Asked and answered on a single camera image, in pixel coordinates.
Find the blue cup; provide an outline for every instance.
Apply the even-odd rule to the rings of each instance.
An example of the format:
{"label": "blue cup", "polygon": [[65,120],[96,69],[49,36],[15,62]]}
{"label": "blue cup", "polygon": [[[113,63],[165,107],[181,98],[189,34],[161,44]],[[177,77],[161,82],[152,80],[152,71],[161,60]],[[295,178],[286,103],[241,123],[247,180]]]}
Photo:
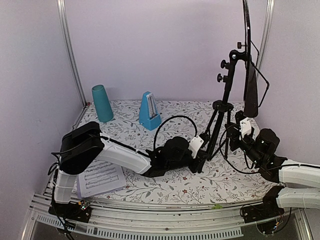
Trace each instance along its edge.
{"label": "blue cup", "polygon": [[96,85],[92,88],[92,96],[96,114],[100,122],[108,122],[114,118],[106,89],[103,85]]}

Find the black stand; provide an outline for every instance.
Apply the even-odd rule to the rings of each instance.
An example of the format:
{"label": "black stand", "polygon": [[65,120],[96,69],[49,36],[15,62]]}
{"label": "black stand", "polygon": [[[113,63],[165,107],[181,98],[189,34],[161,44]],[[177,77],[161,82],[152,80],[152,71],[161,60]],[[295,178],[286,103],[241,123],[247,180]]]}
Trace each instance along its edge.
{"label": "black stand", "polygon": [[[245,52],[238,52],[237,50],[232,50],[229,53],[229,62],[226,62],[225,60],[222,60],[221,62],[221,68],[226,68],[228,70],[227,76],[221,76],[219,73],[217,76],[217,81],[220,83],[221,80],[225,83],[224,86],[224,93],[222,100],[217,100],[212,104],[212,107],[214,109],[214,112],[212,114],[212,117],[208,123],[208,126],[206,127],[206,130],[204,133],[200,134],[200,137],[204,140],[203,147],[207,142],[208,146],[206,149],[206,153],[208,154],[208,161],[210,161],[222,148],[222,146],[225,144],[225,151],[224,155],[227,158],[228,157],[228,145],[229,145],[229,139],[226,138],[221,146],[218,147],[218,149],[214,152],[215,146],[218,140],[219,132],[222,126],[222,122],[224,120],[225,113],[227,113],[227,124],[230,124],[231,122],[231,111],[233,110],[234,106],[228,102],[230,91],[232,88],[232,84],[234,81],[234,75],[235,75],[235,69],[236,64],[238,60],[246,60],[246,53]],[[210,136],[210,128],[212,126],[212,123],[214,122],[214,119],[217,116],[216,123],[212,132],[212,135]]]}

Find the musical notes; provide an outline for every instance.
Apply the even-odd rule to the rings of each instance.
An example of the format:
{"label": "musical notes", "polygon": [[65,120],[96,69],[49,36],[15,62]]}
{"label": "musical notes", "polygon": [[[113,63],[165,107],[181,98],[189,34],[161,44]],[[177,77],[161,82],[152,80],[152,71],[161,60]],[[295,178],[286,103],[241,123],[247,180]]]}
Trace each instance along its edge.
{"label": "musical notes", "polygon": [[126,185],[122,167],[110,162],[94,160],[78,175],[78,196],[90,196],[110,192]]}

